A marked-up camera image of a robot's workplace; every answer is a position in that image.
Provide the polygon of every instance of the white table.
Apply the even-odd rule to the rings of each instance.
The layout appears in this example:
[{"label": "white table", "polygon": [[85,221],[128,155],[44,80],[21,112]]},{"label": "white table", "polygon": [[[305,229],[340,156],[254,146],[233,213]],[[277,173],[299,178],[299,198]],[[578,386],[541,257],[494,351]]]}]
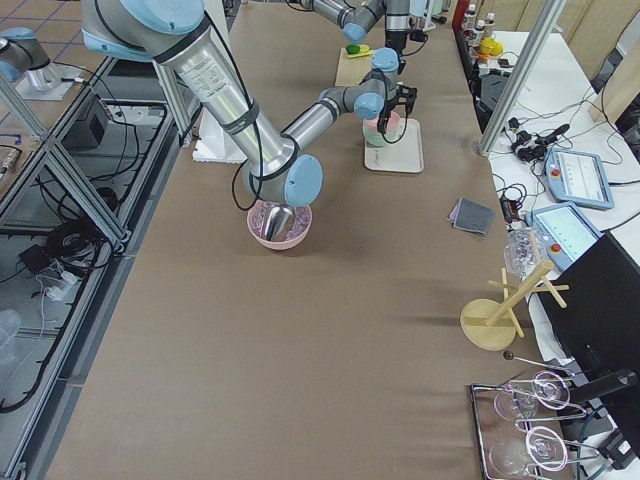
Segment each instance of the white table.
[{"label": "white table", "polygon": [[[496,40],[505,45],[506,52],[518,54],[527,39],[526,32],[496,32]],[[515,62],[516,57],[512,54],[505,54],[510,62]],[[595,100],[595,93],[582,69],[575,60],[571,50],[560,34],[552,34],[540,56],[536,66],[529,76],[524,89],[522,90],[518,103],[512,111],[513,117],[518,119],[537,117],[537,114],[547,114],[558,112],[564,107],[578,103],[583,98]],[[613,130],[608,124],[603,124],[593,128],[596,123],[588,113],[588,103],[584,103],[580,108],[574,107],[566,112],[555,115],[549,119],[535,119],[527,121],[524,126],[529,133],[549,132],[564,123],[570,123],[571,128],[566,136],[571,138],[577,134],[584,135],[573,138],[571,150],[591,152],[600,155],[604,162],[618,163],[611,165],[605,163],[605,171],[609,182],[625,182],[640,179],[640,165],[633,156],[631,150],[619,135],[613,135]],[[620,156],[614,152],[609,143],[618,151]],[[510,152],[511,142],[502,135],[493,148],[493,153],[489,156],[492,170],[500,175],[507,185],[520,182],[523,183],[528,193],[535,193],[538,181],[531,174],[530,165],[520,161]],[[496,188],[501,188],[502,181],[495,179]],[[615,208],[607,211],[583,208],[582,211],[591,222],[600,230],[610,228],[623,222],[627,218],[640,210],[640,184],[624,187],[612,187],[615,201]],[[527,198],[523,205],[523,210],[532,210],[553,205],[555,200],[547,190],[537,199]],[[640,263],[640,217],[632,220],[628,224],[613,231],[618,241],[624,246],[631,257]],[[553,336],[551,324],[547,318],[540,302],[534,296],[530,302],[530,314],[536,330],[536,337],[540,351],[545,360],[551,358],[566,357]],[[597,445],[604,439],[606,434],[596,435],[587,443]],[[587,471],[593,474],[601,465],[601,460],[595,462],[585,462]],[[632,465],[622,471],[608,471],[600,477],[602,480],[636,480],[640,478],[640,461],[637,459]]]}]

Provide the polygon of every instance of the pink bowl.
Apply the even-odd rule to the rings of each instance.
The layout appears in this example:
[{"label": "pink bowl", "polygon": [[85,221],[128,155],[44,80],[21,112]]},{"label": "pink bowl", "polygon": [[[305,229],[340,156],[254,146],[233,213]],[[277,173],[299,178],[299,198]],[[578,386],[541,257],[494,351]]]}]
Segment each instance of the pink bowl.
[{"label": "pink bowl", "polygon": [[262,222],[264,215],[267,212],[271,204],[258,200],[254,207],[247,213],[247,227],[251,235],[260,243],[271,250],[288,250],[298,245],[304,237],[309,233],[309,227],[311,227],[311,207],[296,207],[296,219],[293,222],[291,231],[287,233],[287,236],[281,242],[270,242],[260,236],[260,230],[262,229]]}]

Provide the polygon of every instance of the round wooden base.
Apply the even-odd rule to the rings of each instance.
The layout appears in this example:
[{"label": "round wooden base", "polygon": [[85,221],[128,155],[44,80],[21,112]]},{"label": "round wooden base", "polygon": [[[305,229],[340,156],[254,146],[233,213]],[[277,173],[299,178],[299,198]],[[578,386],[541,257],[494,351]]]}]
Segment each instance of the round wooden base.
[{"label": "round wooden base", "polygon": [[493,326],[486,321],[500,307],[500,303],[480,298],[467,303],[460,313],[462,331],[475,345],[497,352],[507,348],[516,338],[516,329],[505,316]]}]

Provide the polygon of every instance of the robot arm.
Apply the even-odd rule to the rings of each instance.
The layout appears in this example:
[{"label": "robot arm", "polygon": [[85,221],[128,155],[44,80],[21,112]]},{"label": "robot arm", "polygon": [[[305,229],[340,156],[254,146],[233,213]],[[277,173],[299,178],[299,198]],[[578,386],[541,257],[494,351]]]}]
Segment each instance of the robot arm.
[{"label": "robot arm", "polygon": [[280,134],[211,40],[201,0],[83,0],[82,6],[90,49],[129,60],[153,60],[182,78],[247,156],[242,178],[263,200],[293,207],[315,200],[322,168],[311,155],[300,155],[301,150],[340,114],[355,111],[375,118],[397,94],[397,55],[380,49],[373,57],[374,70],[361,85],[325,91]]},{"label": "robot arm", "polygon": [[25,72],[33,88],[40,92],[60,85],[49,55],[31,30],[18,27],[0,32],[0,74],[15,82]]},{"label": "robot arm", "polygon": [[299,3],[338,25],[351,43],[361,43],[386,11],[383,0],[363,0],[357,8],[344,0],[299,0]]},{"label": "robot arm", "polygon": [[306,10],[317,12],[342,29],[351,43],[362,43],[367,33],[385,17],[385,46],[402,57],[407,38],[425,42],[427,37],[414,23],[424,17],[425,0],[361,0],[352,7],[345,0],[297,0]]}]

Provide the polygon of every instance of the black monitor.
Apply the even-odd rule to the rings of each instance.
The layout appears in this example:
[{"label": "black monitor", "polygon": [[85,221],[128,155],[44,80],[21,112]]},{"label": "black monitor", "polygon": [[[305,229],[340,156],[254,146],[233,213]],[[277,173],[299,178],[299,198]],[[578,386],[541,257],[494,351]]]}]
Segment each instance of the black monitor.
[{"label": "black monitor", "polygon": [[[575,357],[589,381],[620,369],[640,374],[640,267],[610,233],[605,233],[555,284],[567,308],[540,295],[553,330],[567,355]],[[600,400],[640,456],[640,384]]]}]

